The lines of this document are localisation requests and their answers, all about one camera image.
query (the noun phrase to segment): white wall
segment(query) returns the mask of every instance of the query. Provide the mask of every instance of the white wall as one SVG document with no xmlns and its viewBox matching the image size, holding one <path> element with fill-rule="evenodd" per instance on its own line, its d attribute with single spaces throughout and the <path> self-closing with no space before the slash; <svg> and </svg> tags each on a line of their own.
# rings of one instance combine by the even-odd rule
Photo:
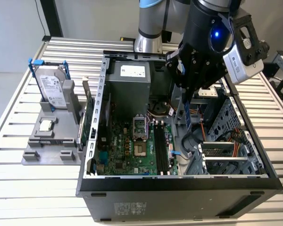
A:
<svg viewBox="0 0 283 226">
<path fill-rule="evenodd" d="M 56 5 L 65 37 L 112 41 L 137 37 L 138 0 L 56 0 Z M 178 34 L 172 39 L 180 40 Z"/>
<path fill-rule="evenodd" d="M 49 34 L 40 1 L 37 3 Z M 0 72 L 24 72 L 43 36 L 34 0 L 0 0 Z"/>
</svg>

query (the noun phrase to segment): slotted metal table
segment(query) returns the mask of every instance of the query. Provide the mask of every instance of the slotted metal table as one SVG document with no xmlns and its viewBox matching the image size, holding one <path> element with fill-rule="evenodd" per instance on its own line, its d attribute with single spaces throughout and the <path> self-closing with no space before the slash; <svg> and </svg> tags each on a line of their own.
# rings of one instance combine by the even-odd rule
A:
<svg viewBox="0 0 283 226">
<path fill-rule="evenodd" d="M 166 44 L 164 52 L 177 48 Z M 34 58 L 69 63 L 75 92 L 84 100 L 81 83 L 89 77 L 96 94 L 103 50 L 132 51 L 132 42 L 51 38 Z M 236 86 L 258 136 L 283 184 L 283 103 L 263 74 Z M 0 225 L 91 225 L 81 198 L 75 197 L 79 166 L 22 166 L 22 154 L 40 111 L 41 95 L 26 71 L 0 119 Z M 118 225 L 283 226 L 283 192 L 239 219 L 214 221 L 126 222 Z"/>
</svg>

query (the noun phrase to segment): black cable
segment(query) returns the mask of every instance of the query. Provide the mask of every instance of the black cable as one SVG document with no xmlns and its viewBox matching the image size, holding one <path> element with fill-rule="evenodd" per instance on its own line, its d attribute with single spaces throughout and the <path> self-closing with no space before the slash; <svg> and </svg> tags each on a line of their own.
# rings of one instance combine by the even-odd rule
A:
<svg viewBox="0 0 283 226">
<path fill-rule="evenodd" d="M 190 142 L 190 139 L 188 139 L 188 142 L 190 143 L 190 145 L 193 147 L 193 145 L 191 144 L 191 142 Z"/>
<path fill-rule="evenodd" d="M 155 102 L 155 104 L 153 105 L 153 107 L 152 107 L 152 111 L 154 111 L 154 110 L 155 110 L 155 107 L 156 107 L 157 103 L 158 103 L 158 101 L 156 101 L 156 102 Z"/>
<path fill-rule="evenodd" d="M 194 153 L 195 151 L 191 151 L 189 149 L 187 149 L 185 146 L 184 146 L 184 142 L 187 138 L 191 137 L 197 144 L 200 144 L 203 142 L 203 140 L 199 140 L 194 134 L 193 132 L 188 132 L 184 135 L 184 137 L 181 139 L 181 147 L 182 149 L 186 152 L 186 153 L 189 153 L 189 152 L 192 152 Z"/>
<path fill-rule="evenodd" d="M 45 29 L 44 29 L 44 26 L 43 26 L 43 23 L 42 23 L 42 20 L 41 20 L 41 17 L 40 17 L 40 13 L 39 13 L 39 9 L 38 9 L 38 4 L 37 4 L 37 1 L 34 0 L 34 2 L 36 3 L 36 7 L 37 7 L 37 12 L 38 12 L 38 16 L 39 16 L 39 20 L 40 20 L 40 23 L 42 25 L 42 28 L 43 28 L 43 31 L 44 31 L 44 36 L 46 35 L 45 33 Z"/>
<path fill-rule="evenodd" d="M 222 138 L 224 138 L 227 134 L 232 133 L 232 132 L 233 132 L 233 130 L 229 130 L 229 131 L 227 131 L 227 132 L 221 134 L 221 135 L 215 140 L 215 142 L 216 142 L 216 141 L 220 141 L 220 140 L 221 140 Z"/>
<path fill-rule="evenodd" d="M 178 155 L 176 155 L 176 156 L 180 156 L 180 157 L 182 157 L 184 160 L 189 161 L 189 159 L 184 158 L 181 154 L 178 154 Z"/>
</svg>

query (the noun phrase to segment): orange wire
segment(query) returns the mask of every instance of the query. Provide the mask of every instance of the orange wire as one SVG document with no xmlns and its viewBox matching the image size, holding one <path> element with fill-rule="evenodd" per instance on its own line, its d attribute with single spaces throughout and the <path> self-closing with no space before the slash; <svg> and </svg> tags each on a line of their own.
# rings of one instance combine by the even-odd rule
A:
<svg viewBox="0 0 283 226">
<path fill-rule="evenodd" d="M 234 151 L 233 151 L 232 157 L 235 156 L 235 151 L 236 151 L 236 142 L 234 141 Z"/>
<path fill-rule="evenodd" d="M 239 148 L 240 148 L 240 144 L 237 146 L 237 149 L 236 149 L 236 156 L 235 156 L 235 157 L 238 157 Z"/>
<path fill-rule="evenodd" d="M 203 141 L 206 141 L 206 134 L 204 132 L 204 128 L 203 128 L 202 122 L 200 123 L 200 126 L 201 126 L 201 130 L 202 130 Z"/>
</svg>

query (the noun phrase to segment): wire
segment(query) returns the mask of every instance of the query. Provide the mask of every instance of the wire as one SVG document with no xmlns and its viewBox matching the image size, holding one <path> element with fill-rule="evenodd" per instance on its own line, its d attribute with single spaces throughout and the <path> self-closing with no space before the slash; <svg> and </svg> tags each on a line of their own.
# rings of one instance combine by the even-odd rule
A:
<svg viewBox="0 0 283 226">
<path fill-rule="evenodd" d="M 238 151 L 239 151 L 240 145 L 241 145 L 241 144 L 239 144 L 238 147 L 237 147 L 237 150 L 236 150 L 236 157 L 238 156 Z"/>
<path fill-rule="evenodd" d="M 199 140 L 199 139 L 193 134 L 192 131 L 186 133 L 186 134 L 184 135 L 184 137 L 181 139 L 181 147 L 182 147 L 182 149 L 183 149 L 186 153 L 189 153 L 189 152 L 194 153 L 195 151 L 190 151 L 189 149 L 187 149 L 187 148 L 184 146 L 185 140 L 186 140 L 187 138 L 189 138 L 189 137 L 192 137 L 192 139 L 193 139 L 197 144 L 202 143 L 203 140 Z"/>
<path fill-rule="evenodd" d="M 220 141 L 222 138 L 224 138 L 229 133 L 233 133 L 233 130 L 229 130 L 229 131 L 221 134 L 215 141 Z"/>
<path fill-rule="evenodd" d="M 234 150 L 233 150 L 232 157 L 235 157 L 235 152 L 236 152 L 236 141 L 234 141 Z"/>
<path fill-rule="evenodd" d="M 192 145 L 191 142 L 190 142 L 190 139 L 188 139 L 188 142 L 189 142 L 189 144 L 193 147 L 193 145 Z"/>
<path fill-rule="evenodd" d="M 148 119 L 148 123 L 149 123 L 149 122 L 150 122 L 150 118 L 149 118 L 149 116 L 147 116 L 147 115 L 146 115 L 146 117 L 147 117 L 147 119 Z"/>
<path fill-rule="evenodd" d="M 44 26 L 43 26 L 43 23 L 42 23 L 42 20 L 41 20 L 41 17 L 40 17 L 40 13 L 39 13 L 39 9 L 38 9 L 37 0 L 34 0 L 34 2 L 36 3 L 36 7 L 37 7 L 37 12 L 38 12 L 39 20 L 40 20 L 40 23 L 41 23 L 41 25 L 42 25 L 42 28 L 43 28 L 43 31 L 44 31 L 44 36 L 45 36 L 46 33 L 45 33 L 45 29 L 44 29 Z"/>
<path fill-rule="evenodd" d="M 200 126 L 201 126 L 201 131 L 202 131 L 202 138 L 203 138 L 204 141 L 206 141 L 207 138 L 206 138 L 206 134 L 205 134 L 205 132 L 204 132 L 202 120 L 203 120 L 203 115 L 201 114 Z"/>
<path fill-rule="evenodd" d="M 189 161 L 189 159 L 185 158 L 185 157 L 184 157 L 183 155 L 181 155 L 181 154 L 177 154 L 176 156 L 180 156 L 180 157 L 182 157 L 184 160 Z"/>
<path fill-rule="evenodd" d="M 241 34 L 243 39 L 246 39 L 246 35 L 245 35 L 245 33 L 241 29 L 240 29 L 240 34 Z"/>
<path fill-rule="evenodd" d="M 166 116 L 168 116 L 168 114 L 153 114 L 150 110 L 148 110 L 148 113 L 150 114 L 150 115 L 152 115 L 153 117 L 155 117 L 155 118 L 163 118 L 163 117 L 166 117 Z"/>
</svg>

